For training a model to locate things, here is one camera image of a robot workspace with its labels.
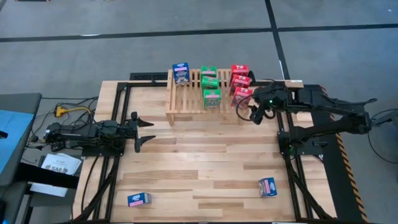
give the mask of box on table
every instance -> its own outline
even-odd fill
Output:
[[[232,65],[231,66],[231,78],[229,78],[229,86],[231,86],[234,75],[248,76],[249,67],[247,65]]]
[[[260,197],[276,196],[278,193],[276,192],[276,185],[274,178],[268,177],[259,180],[259,191],[260,191]]]
[[[200,67],[200,80],[202,80],[204,76],[217,78],[217,67],[216,66]]]
[[[173,76],[175,84],[183,85],[189,82],[189,66],[188,63],[178,63],[173,65]]]
[[[219,110],[221,104],[221,90],[203,90],[205,110]]]
[[[202,93],[204,93],[205,90],[216,90],[218,89],[218,84],[219,84],[219,80],[218,78],[213,78],[213,77],[206,77],[204,76],[201,79],[201,89],[202,89]]]
[[[151,202],[152,202],[152,196],[145,192],[127,196],[127,205],[129,207],[143,205]]]
[[[245,97],[247,97],[240,105],[239,108],[241,109],[246,109],[248,107],[248,104],[250,102],[250,96],[253,94],[253,90],[250,90],[248,88],[242,88],[242,87],[236,87],[235,93],[234,93],[234,98],[232,99],[231,106],[237,106],[238,103],[243,100]]]
[[[229,95],[232,96],[235,93],[236,87],[248,88],[251,83],[251,78],[244,77],[241,75],[234,75],[231,82],[231,91],[229,91]]]

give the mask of wooden slatted rack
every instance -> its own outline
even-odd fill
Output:
[[[167,101],[166,117],[170,125],[174,125],[176,114],[235,114],[235,108],[231,106],[232,96],[229,95],[230,69],[217,69],[217,78],[220,79],[221,105],[220,110],[205,110],[203,95],[201,90],[200,70],[190,69],[190,82],[184,85],[176,85],[173,71],[169,70],[167,79]]]

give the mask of small box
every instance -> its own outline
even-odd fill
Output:
[[[234,98],[232,99],[231,106],[237,106],[238,103],[243,100],[243,98],[250,96],[253,94],[253,90],[250,90],[248,88],[242,88],[242,87],[236,87],[235,93],[234,93]],[[241,109],[246,109],[248,107],[248,104],[250,102],[250,97],[245,99],[240,105],[239,108]]]
[[[204,90],[203,101],[205,110],[219,110],[221,104],[221,90]]]
[[[200,80],[204,76],[217,78],[217,67],[216,66],[202,66],[202,67],[200,67]]]
[[[251,78],[244,77],[241,75],[234,75],[234,77],[232,78],[231,91],[229,91],[229,95],[230,96],[234,95],[236,87],[248,88],[250,83],[251,83]]]
[[[137,205],[143,205],[151,202],[152,202],[152,196],[145,192],[127,196],[128,207],[134,207]]]
[[[173,76],[175,84],[183,85],[189,82],[189,66],[188,63],[179,63],[173,65]]]
[[[231,66],[231,78],[229,79],[229,86],[231,86],[234,75],[248,76],[249,67],[247,65],[232,65]]]
[[[276,196],[278,193],[276,192],[276,185],[274,178],[268,177],[259,180],[259,191],[261,197]]]
[[[218,78],[204,76],[201,79],[202,93],[204,92],[204,90],[216,90],[216,89],[218,89],[219,82],[220,81],[218,80]]]

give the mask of yellow and black hazard tape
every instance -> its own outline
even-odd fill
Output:
[[[321,86],[321,89],[322,89],[322,92],[327,95],[325,87]],[[335,117],[332,114],[330,114],[330,119],[332,121],[336,120]],[[341,138],[341,135],[339,133],[337,133],[336,134],[336,138],[337,138],[337,143],[338,143],[339,148],[340,148],[341,156],[343,156],[343,162],[346,165],[348,178],[350,179],[351,186],[353,187],[353,192],[354,192],[355,197],[356,197],[356,202],[358,204],[359,211],[361,211],[362,219],[365,222],[369,222],[368,217],[366,216],[365,209],[363,207],[363,202],[361,200],[361,196],[359,195],[358,188],[357,188],[356,182],[354,180],[354,174],[353,174],[353,171],[351,170],[351,165],[349,164],[349,161],[348,161],[346,149],[343,146],[343,140]]]

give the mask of floor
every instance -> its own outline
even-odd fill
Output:
[[[394,1],[271,0],[275,24],[269,20],[262,0],[2,0],[0,6],[3,3],[0,93],[91,97],[98,95],[102,80],[127,80],[131,72],[163,72],[173,63],[187,61],[192,68],[246,63],[257,78],[284,76],[322,84],[330,96],[348,101],[378,98],[366,107],[371,115],[398,104],[398,28],[383,29],[387,27],[384,24],[398,19],[398,3]],[[272,32],[136,38],[112,35],[107,39],[34,42],[12,39],[320,26],[329,28],[281,30],[280,45],[275,45]],[[352,27],[333,30],[338,29],[334,26]],[[43,100],[39,114],[56,103]],[[46,119],[44,126],[55,120]],[[398,161],[396,134],[390,124],[371,133],[375,148],[392,161]],[[398,219],[397,166],[378,158],[366,136],[343,134],[343,140],[368,218],[371,222],[394,223]],[[33,149],[25,158],[34,160],[45,152]],[[38,208],[31,223],[61,222],[69,215],[70,206]]]

